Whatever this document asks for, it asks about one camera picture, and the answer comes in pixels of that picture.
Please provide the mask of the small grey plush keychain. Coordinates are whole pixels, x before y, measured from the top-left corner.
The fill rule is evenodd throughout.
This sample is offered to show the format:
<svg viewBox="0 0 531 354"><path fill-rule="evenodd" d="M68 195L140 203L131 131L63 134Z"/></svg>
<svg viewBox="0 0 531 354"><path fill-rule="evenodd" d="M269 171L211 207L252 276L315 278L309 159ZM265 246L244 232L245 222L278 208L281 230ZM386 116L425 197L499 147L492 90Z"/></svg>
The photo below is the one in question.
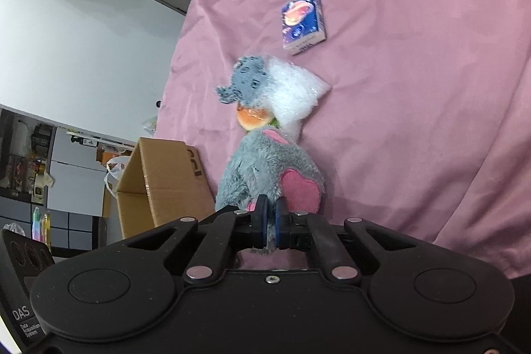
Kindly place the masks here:
<svg viewBox="0 0 531 354"><path fill-rule="evenodd" d="M263 93L269 82L263 57L241 57L233 66L230 84L218 86L216 94L224 104L239 103L252 108L261 104Z"/></svg>

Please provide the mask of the grey pink plush toy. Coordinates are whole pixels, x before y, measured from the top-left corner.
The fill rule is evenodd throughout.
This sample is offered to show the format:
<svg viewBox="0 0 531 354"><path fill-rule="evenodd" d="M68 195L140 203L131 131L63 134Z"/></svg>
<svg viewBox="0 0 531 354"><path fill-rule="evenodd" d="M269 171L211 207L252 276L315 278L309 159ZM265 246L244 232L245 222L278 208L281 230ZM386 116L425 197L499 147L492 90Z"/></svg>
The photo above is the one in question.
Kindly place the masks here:
<svg viewBox="0 0 531 354"><path fill-rule="evenodd" d="M267 245L264 249L245 249L238 232L231 235L230 245L239 251L271 254L280 250L274 244L274 204L287 198L289 211L308 213L307 224L322 222L321 203L325 196L325 181L317 165L300 146L275 127L262 127L248 132L240 141L221 175L215 209L223 211L253 210L258 196L269 200ZM310 232L296 248L303 250L310 241Z"/></svg>

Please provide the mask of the white plastic shopping bag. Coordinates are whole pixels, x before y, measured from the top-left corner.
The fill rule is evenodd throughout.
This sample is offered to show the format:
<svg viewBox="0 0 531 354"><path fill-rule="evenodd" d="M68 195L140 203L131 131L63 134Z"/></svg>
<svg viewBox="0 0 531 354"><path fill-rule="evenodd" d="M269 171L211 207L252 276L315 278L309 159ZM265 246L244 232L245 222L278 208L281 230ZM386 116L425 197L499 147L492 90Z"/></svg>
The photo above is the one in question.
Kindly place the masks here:
<svg viewBox="0 0 531 354"><path fill-rule="evenodd" d="M129 161L130 155L119 155L106 163L105 188L114 198L117 198L118 184Z"/></svg>

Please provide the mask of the pink bed sheet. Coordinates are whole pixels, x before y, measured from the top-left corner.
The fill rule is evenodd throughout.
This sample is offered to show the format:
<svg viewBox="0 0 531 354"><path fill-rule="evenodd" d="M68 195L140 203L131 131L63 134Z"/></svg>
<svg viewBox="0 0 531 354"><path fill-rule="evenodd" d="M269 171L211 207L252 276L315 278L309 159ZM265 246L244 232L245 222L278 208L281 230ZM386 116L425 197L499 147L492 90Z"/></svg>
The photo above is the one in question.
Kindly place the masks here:
<svg viewBox="0 0 531 354"><path fill-rule="evenodd" d="M192 0L156 135L199 151L211 186L243 131L215 93L239 57L286 57L290 0ZM331 85L301 146L325 214L362 217L530 272L530 0L321 0L327 39L294 56Z"/></svg>

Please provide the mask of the hamburger squishy toy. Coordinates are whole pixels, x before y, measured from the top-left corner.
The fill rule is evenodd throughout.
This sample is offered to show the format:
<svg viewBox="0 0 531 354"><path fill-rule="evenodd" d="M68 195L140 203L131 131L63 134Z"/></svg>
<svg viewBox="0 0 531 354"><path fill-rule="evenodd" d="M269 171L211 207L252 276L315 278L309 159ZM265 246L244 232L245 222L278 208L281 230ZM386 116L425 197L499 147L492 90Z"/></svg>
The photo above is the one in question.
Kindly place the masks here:
<svg viewBox="0 0 531 354"><path fill-rule="evenodd" d="M275 117L267 109L248 108L241 104L237 105L236 116L239 125L245 131L252 131L267 125L272 125L275 122Z"/></svg>

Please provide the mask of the brown cardboard box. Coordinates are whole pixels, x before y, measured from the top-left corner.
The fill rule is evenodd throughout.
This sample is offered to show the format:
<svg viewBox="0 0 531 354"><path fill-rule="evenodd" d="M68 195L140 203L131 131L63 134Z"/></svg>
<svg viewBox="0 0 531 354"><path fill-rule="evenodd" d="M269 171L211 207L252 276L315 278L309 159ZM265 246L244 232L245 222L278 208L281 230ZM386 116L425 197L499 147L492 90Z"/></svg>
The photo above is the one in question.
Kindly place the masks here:
<svg viewBox="0 0 531 354"><path fill-rule="evenodd" d="M215 207L197 150L181 141L146 137L120 177L117 203L125 238L180 217L204 220Z"/></svg>

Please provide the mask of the clear bubble wrap bag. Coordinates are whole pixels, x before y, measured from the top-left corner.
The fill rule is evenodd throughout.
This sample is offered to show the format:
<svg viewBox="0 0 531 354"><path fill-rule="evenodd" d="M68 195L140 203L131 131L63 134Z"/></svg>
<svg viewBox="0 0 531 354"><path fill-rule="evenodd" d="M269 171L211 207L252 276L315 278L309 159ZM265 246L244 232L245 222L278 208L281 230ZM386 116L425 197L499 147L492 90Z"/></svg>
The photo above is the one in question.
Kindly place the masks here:
<svg viewBox="0 0 531 354"><path fill-rule="evenodd" d="M280 129L293 141L298 141L305 118L330 91L326 83L308 69L277 57L265 58L268 81L265 100Z"/></svg>

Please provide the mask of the blue tissue pack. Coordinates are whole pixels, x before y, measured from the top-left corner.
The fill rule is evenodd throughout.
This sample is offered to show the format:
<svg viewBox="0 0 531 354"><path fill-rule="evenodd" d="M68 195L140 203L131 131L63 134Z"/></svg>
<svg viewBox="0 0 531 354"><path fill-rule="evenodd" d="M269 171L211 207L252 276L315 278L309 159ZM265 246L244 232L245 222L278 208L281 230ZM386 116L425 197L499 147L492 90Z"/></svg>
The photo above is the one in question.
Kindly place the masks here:
<svg viewBox="0 0 531 354"><path fill-rule="evenodd" d="M327 39L321 0L291 0L282 8L283 49L292 56Z"/></svg>

